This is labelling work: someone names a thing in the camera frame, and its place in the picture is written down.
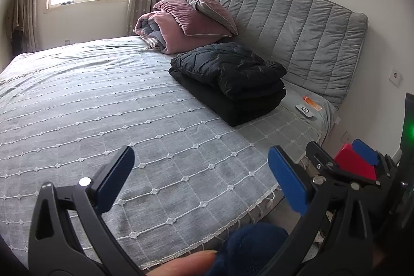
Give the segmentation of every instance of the stack of black clothes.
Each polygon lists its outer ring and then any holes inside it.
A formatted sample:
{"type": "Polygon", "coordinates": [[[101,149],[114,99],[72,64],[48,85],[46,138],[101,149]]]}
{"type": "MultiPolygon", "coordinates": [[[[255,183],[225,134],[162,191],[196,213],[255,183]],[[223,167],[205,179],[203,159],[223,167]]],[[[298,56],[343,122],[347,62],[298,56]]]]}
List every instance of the stack of black clothes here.
{"type": "Polygon", "coordinates": [[[180,54],[169,73],[230,126],[269,113],[286,95],[286,69],[235,42],[180,54]]]}

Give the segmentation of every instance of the gray upholstered headboard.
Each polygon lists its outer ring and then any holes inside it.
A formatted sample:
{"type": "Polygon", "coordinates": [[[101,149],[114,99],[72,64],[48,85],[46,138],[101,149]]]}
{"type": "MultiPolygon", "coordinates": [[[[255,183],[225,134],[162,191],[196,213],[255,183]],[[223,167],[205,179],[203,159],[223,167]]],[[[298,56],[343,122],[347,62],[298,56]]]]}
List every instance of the gray upholstered headboard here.
{"type": "Polygon", "coordinates": [[[287,81],[341,104],[364,43],[366,15],[327,0],[217,1],[235,19],[235,41],[280,62],[287,81]]]}

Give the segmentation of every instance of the wall outlet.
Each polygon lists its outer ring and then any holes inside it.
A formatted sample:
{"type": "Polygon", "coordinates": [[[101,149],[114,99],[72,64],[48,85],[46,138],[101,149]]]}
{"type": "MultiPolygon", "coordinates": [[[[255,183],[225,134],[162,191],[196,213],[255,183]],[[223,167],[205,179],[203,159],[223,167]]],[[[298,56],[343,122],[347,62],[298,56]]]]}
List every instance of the wall outlet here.
{"type": "Polygon", "coordinates": [[[400,85],[402,80],[402,74],[397,71],[394,67],[391,67],[390,77],[388,78],[396,87],[400,85]]]}
{"type": "Polygon", "coordinates": [[[353,141],[353,137],[349,134],[348,131],[345,131],[345,134],[341,137],[341,142],[345,143],[351,143],[353,141]]]}

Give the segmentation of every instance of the blue gripper pad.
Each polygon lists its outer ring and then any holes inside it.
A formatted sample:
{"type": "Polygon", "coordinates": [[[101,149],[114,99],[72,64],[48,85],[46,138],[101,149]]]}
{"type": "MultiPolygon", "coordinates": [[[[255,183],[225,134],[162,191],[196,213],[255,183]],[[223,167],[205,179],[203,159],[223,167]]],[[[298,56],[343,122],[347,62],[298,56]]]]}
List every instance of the blue gripper pad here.
{"type": "Polygon", "coordinates": [[[302,216],[305,215],[313,191],[309,175],[280,146],[270,148],[268,163],[290,207],[302,216]]]}
{"type": "Polygon", "coordinates": [[[378,154],[360,139],[356,139],[352,142],[352,150],[371,166],[377,166],[380,163],[378,154]]]}

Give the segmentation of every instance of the bolt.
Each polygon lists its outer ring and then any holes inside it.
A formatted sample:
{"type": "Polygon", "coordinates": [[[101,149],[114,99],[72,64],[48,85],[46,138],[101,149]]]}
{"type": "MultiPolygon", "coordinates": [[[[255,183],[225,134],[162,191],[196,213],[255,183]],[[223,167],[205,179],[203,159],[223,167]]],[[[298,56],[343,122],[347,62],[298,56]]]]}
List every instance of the bolt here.
{"type": "Polygon", "coordinates": [[[312,181],[316,185],[322,185],[326,181],[326,178],[324,176],[314,176],[312,181]]]}
{"type": "Polygon", "coordinates": [[[351,188],[355,191],[358,191],[360,187],[361,186],[359,186],[359,184],[357,182],[352,182],[351,183],[351,188]]]}

